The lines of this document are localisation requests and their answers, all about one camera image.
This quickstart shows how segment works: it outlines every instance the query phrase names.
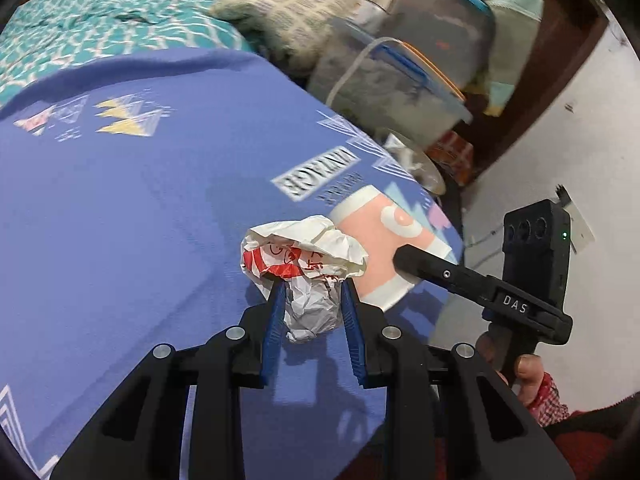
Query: teal patterned blanket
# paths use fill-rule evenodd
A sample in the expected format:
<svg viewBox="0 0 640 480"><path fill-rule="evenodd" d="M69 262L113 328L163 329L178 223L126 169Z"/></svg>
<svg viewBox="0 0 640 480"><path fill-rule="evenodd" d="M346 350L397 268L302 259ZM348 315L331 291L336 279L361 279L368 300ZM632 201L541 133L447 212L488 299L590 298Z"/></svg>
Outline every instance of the teal patterned blanket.
<svg viewBox="0 0 640 480"><path fill-rule="evenodd" d="M0 34L0 107L67 66L139 50L192 46L251 51L215 0L30 0Z"/></svg>

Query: metal pivot bolt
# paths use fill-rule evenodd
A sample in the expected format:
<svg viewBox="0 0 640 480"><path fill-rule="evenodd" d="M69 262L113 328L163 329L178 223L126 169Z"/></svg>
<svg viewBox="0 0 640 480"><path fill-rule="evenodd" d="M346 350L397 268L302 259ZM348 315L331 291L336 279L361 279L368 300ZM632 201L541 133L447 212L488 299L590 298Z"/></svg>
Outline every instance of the metal pivot bolt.
<svg viewBox="0 0 640 480"><path fill-rule="evenodd" d="M227 338L233 341L242 339L244 337L244 328L242 328L241 326L233 326L226 330L225 335Z"/></svg>
<svg viewBox="0 0 640 480"><path fill-rule="evenodd" d="M398 339L402 335L402 331L397 326L385 326L382 329L382 335L387 339Z"/></svg>
<svg viewBox="0 0 640 480"><path fill-rule="evenodd" d="M169 345L161 344L154 348L154 357L156 359L164 359L171 353L171 347Z"/></svg>
<svg viewBox="0 0 640 480"><path fill-rule="evenodd" d="M459 344L458 346L456 346L456 353L460 357L463 357L465 359L469 359L470 357L474 356L476 351L474 350L474 348L471 345L468 345L466 343L462 343L462 344Z"/></svg>

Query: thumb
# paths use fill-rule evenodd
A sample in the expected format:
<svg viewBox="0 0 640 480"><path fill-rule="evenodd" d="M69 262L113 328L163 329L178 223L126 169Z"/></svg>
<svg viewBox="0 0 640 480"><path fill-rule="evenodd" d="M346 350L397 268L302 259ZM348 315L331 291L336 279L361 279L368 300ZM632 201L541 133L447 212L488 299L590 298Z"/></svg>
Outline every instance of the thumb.
<svg viewBox="0 0 640 480"><path fill-rule="evenodd" d="M520 380L518 399L528 407L535 399L545 377L542 359L537 355L524 354L516 359L516 378Z"/></svg>

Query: blue bedsheet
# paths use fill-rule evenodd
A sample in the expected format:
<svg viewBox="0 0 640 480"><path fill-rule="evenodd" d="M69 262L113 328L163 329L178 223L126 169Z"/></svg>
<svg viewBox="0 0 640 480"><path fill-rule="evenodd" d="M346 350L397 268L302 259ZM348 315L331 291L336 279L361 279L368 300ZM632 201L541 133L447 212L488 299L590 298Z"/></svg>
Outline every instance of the blue bedsheet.
<svg viewBox="0 0 640 480"><path fill-rule="evenodd" d="M0 35L0 106L37 79L92 59L176 46L250 52L215 0L30 0Z"/></svg>
<svg viewBox="0 0 640 480"><path fill-rule="evenodd" d="M273 182L342 147L353 165L292 200ZM438 207L385 150L254 54L176 48L67 68L0 110L0 425L46 478L155 344L204 343L262 301L239 267L251 226L328 215L366 184L460 254ZM388 313L427 336L447 293ZM385 414L344 330L284 343L273 383L243 390L249 480L330 480Z"/></svg>

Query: crumpled paper bag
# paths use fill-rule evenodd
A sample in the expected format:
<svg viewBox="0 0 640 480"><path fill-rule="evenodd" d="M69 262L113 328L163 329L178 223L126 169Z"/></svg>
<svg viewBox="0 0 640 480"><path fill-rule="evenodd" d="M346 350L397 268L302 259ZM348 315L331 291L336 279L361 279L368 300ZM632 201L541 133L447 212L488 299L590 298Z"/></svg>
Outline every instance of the crumpled paper bag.
<svg viewBox="0 0 640 480"><path fill-rule="evenodd" d="M361 276L369 255L353 237L324 216L271 222L249 229L240 247L240 267L265 298L270 272L286 281L287 338L302 343L340 325L340 282Z"/></svg>

